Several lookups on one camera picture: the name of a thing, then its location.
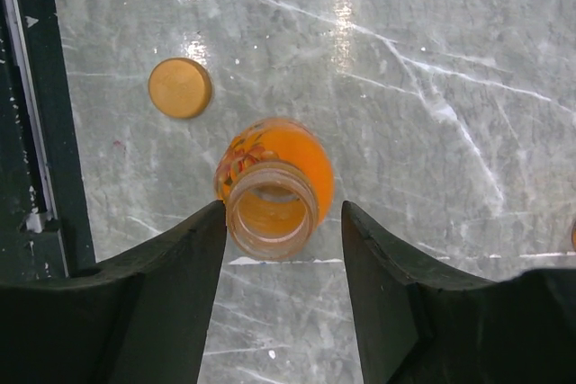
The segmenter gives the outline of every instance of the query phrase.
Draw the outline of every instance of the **jar lid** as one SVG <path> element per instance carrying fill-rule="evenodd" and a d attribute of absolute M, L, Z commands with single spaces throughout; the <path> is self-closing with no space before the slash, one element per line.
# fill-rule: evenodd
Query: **jar lid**
<path fill-rule="evenodd" d="M 189 58 L 167 58 L 150 74 L 150 99 L 166 116 L 189 119 L 202 113 L 212 98 L 208 72 Z"/>

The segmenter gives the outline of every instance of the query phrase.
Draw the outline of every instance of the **white marble countertop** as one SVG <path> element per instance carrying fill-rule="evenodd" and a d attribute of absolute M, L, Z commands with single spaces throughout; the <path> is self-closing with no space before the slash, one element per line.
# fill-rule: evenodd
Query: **white marble countertop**
<path fill-rule="evenodd" d="M 213 199 L 235 134 L 287 116 L 334 164 L 326 222 L 295 260 L 225 254 L 200 381 L 360 383 L 339 210 L 501 280 L 573 265 L 576 0 L 57 0 L 99 259 Z M 206 112 L 149 102 L 168 57 L 204 64 Z"/>

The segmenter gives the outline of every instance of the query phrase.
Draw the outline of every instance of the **orange object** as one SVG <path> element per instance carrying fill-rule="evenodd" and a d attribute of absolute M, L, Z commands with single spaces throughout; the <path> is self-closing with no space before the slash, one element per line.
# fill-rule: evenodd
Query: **orange object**
<path fill-rule="evenodd" d="M 168 58 L 160 62 L 148 81 L 150 99 L 166 116 L 195 117 L 212 98 L 208 72 L 189 58 Z"/>
<path fill-rule="evenodd" d="M 232 140 L 214 189 L 237 244 L 257 257 L 280 259 L 300 251 L 326 217 L 334 175 L 322 145 L 304 126 L 266 119 Z"/>

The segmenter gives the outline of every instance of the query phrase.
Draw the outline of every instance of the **round lid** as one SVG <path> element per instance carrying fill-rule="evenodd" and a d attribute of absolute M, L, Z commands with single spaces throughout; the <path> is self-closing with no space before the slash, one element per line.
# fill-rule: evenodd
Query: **round lid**
<path fill-rule="evenodd" d="M 188 119 L 204 111 L 212 97 L 212 83 L 198 62 L 167 58 L 150 74 L 148 92 L 166 116 Z"/>

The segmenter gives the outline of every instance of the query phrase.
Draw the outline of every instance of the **jar rim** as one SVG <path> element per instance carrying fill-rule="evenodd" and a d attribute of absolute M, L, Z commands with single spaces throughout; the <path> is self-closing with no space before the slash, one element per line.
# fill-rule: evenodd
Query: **jar rim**
<path fill-rule="evenodd" d="M 244 222 L 239 203 L 246 193 L 262 186 L 280 186 L 303 203 L 304 216 L 292 232 L 266 237 Z M 225 204 L 226 223 L 235 243 L 247 254 L 264 260 L 281 260 L 300 252 L 318 225 L 320 209 L 310 182 L 299 168 L 280 160 L 261 161 L 242 172 L 231 185 Z"/>

